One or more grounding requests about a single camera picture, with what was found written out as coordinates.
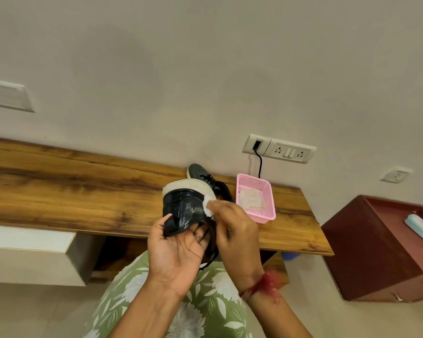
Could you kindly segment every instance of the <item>tiled floor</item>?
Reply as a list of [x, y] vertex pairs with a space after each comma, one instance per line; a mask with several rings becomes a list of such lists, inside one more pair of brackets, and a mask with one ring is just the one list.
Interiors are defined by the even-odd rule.
[[[315, 338], [423, 338], [423, 301], [345, 302], [321, 257], [302, 255], [286, 266], [290, 284], [283, 296]], [[0, 338], [78, 337], [106, 286], [0, 284]], [[248, 322], [255, 323], [254, 338], [264, 337], [255, 320]]]

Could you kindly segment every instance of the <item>metal handle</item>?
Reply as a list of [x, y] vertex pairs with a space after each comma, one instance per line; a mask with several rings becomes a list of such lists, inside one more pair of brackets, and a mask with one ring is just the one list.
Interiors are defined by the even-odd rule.
[[398, 301], [398, 302], [404, 301], [403, 299], [400, 298], [400, 296], [398, 295], [398, 293], [394, 293], [393, 295], [395, 296], [396, 301]]

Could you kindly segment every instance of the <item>red thread bracelet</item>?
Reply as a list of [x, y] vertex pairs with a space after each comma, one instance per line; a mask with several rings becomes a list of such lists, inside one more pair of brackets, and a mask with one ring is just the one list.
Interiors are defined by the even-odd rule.
[[247, 301], [255, 292], [261, 291], [265, 294], [271, 295], [277, 303], [280, 299], [280, 294], [277, 289], [279, 288], [277, 273], [274, 270], [268, 270], [263, 273], [260, 280], [258, 280], [252, 287], [239, 293], [238, 295]]

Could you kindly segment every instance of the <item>left hand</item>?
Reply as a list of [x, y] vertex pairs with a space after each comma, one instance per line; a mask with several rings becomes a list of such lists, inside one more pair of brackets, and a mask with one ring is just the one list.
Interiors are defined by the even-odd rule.
[[171, 214], [154, 223], [147, 240], [149, 251], [148, 281], [173, 290], [182, 299], [191, 287], [210, 241], [205, 225], [191, 226], [177, 236], [163, 236], [165, 221]]

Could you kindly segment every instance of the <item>blank wall plate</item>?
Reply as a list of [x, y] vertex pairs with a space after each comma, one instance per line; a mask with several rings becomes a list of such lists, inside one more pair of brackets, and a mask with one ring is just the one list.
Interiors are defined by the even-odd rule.
[[34, 113], [24, 85], [0, 81], [0, 107]]
[[306, 164], [317, 150], [316, 147], [295, 142], [272, 139], [263, 156], [267, 158], [285, 160]]
[[404, 181], [412, 172], [413, 170], [407, 169], [406, 167], [395, 166], [384, 173], [379, 180], [398, 184]]
[[257, 134], [250, 134], [248, 136], [246, 143], [243, 146], [242, 152], [255, 155], [254, 150], [252, 148], [254, 147], [254, 144], [256, 141], [262, 142], [257, 149], [257, 153], [259, 153], [260, 155], [265, 154], [266, 149], [268, 148], [271, 142], [271, 139], [268, 139], [267, 137], [257, 135]]

